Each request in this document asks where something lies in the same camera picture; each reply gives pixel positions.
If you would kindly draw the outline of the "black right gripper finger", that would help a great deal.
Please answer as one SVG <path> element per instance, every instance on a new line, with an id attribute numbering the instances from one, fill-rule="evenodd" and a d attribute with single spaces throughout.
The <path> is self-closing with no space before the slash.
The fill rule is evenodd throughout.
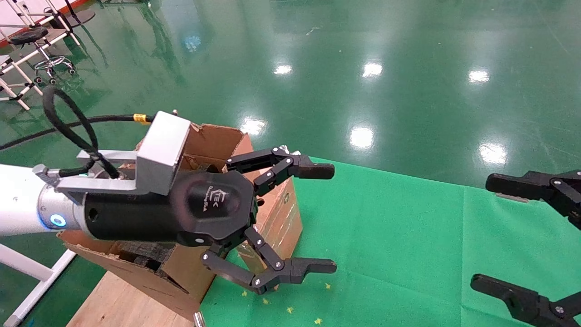
<path id="1" fill-rule="evenodd" d="M 579 327 L 575 317 L 581 313 L 581 292 L 556 302 L 529 288 L 507 283 L 484 274 L 471 278 L 471 288 L 502 300 L 511 317 L 534 327 Z"/>
<path id="2" fill-rule="evenodd" d="M 560 174 L 529 170 L 521 177 L 493 173 L 487 177 L 486 190 L 529 200 L 544 201 L 573 226 L 581 227 L 581 172 Z"/>

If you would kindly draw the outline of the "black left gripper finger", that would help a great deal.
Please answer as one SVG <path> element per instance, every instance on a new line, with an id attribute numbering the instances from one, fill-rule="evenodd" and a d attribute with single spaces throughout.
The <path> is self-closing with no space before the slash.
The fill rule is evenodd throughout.
<path id="1" fill-rule="evenodd" d="M 222 249 L 215 244 L 202 254 L 203 265 L 227 281 L 259 295 L 272 291 L 279 284 L 301 284 L 309 273 L 336 272 L 337 266 L 332 259 L 280 258 L 253 227 L 245 230 L 244 237 L 267 266 L 261 273 L 253 273 L 221 258 Z"/>
<path id="2" fill-rule="evenodd" d="M 334 165 L 316 163 L 307 155 L 291 154 L 280 147 L 230 157 L 226 160 L 226 168 L 241 174 L 266 169 L 253 180 L 254 193 L 260 197 L 291 177 L 329 180 L 335 175 Z"/>

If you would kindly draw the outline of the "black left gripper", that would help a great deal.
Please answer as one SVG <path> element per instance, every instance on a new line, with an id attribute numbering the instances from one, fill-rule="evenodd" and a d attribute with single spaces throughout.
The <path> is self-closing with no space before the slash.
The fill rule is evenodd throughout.
<path id="1" fill-rule="evenodd" d="M 253 184 L 237 171 L 184 170 L 167 195 L 87 194 L 89 233 L 100 240 L 231 249 L 256 222 Z"/>

